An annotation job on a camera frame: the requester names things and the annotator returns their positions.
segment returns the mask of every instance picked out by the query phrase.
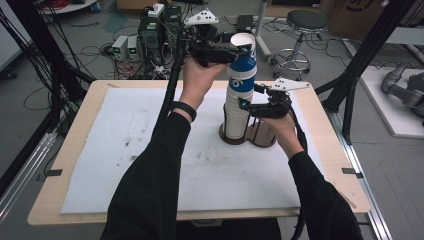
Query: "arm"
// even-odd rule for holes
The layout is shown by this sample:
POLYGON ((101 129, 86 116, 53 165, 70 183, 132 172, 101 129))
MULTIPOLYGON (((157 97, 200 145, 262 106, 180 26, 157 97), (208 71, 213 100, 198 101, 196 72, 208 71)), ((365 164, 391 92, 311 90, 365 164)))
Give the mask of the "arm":
POLYGON ((334 186, 325 181, 300 145, 293 119, 262 119, 278 137, 289 157, 310 239, 363 239, 349 204, 334 186))
MULTIPOLYGON (((215 76, 225 67, 203 68, 188 58, 180 101, 197 110, 215 76)), ((174 239, 181 156, 191 121, 181 109, 168 116, 122 177, 101 239, 174 239)))

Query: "wristwatch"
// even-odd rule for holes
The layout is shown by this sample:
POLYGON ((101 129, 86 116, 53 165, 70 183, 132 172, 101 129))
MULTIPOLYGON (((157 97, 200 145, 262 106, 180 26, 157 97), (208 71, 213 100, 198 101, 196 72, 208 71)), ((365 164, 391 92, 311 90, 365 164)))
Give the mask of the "wristwatch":
POLYGON ((188 115, 191 116, 192 122, 194 122, 194 119, 196 119, 196 116, 197 116, 196 110, 194 110, 190 105, 183 102, 174 101, 171 104, 171 111, 174 110, 174 108, 181 109, 184 112, 188 113, 188 115))

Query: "power supply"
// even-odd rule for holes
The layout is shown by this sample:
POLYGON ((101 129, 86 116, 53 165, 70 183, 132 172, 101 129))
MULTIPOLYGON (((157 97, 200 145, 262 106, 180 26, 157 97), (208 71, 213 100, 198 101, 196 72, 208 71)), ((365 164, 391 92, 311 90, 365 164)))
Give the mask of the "power supply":
POLYGON ((168 39, 168 46, 175 48, 178 31, 181 26, 181 7, 168 6, 165 8, 163 20, 166 27, 166 37, 168 39))
POLYGON ((128 37, 128 54, 130 56, 130 61, 140 61, 141 48, 137 36, 128 37))
POLYGON ((138 35, 140 37, 144 62, 149 65, 162 66, 164 59, 162 50, 165 42, 165 32, 162 20, 149 16, 142 16, 138 35))
POLYGON ((112 45, 112 50, 117 61, 125 61, 128 57, 128 36, 119 36, 112 45))

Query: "wooden board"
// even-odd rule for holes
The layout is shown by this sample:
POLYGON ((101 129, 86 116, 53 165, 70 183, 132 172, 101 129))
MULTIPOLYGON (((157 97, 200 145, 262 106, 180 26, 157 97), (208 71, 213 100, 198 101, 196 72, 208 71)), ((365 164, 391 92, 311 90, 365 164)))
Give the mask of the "wooden board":
MULTIPOLYGON (((271 82, 257 81, 269 85, 271 82)), ((74 123, 60 149, 52 169, 63 169, 61 176, 48 177, 28 216, 31 225, 81 224, 106 221, 106 214, 61 214, 60 209, 65 200, 71 175, 88 137, 88 133, 103 104, 110 88, 166 88, 166 81, 95 81, 82 103, 74 123)), ((226 88, 228 81, 215 81, 214 88, 226 88)), ((317 149, 327 174, 327 180, 347 199, 353 212, 364 213, 370 210, 369 202, 355 175, 343 174, 341 168, 351 164, 334 133, 321 103, 312 88, 296 91, 296 98, 302 114, 308 123, 309 133, 317 149)), ((180 211, 178 220, 226 219, 295 216, 298 208, 293 209, 245 209, 217 211, 180 211)))

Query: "black sleeve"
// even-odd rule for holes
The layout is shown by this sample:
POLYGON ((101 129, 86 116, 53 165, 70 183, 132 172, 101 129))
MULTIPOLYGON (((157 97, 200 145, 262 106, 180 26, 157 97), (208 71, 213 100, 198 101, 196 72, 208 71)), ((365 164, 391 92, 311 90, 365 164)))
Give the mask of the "black sleeve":
POLYGON ((290 158, 310 239, 363 239, 355 215, 306 152, 290 158))
POLYGON ((122 177, 101 239, 174 239, 181 156, 190 123, 171 113, 122 177))

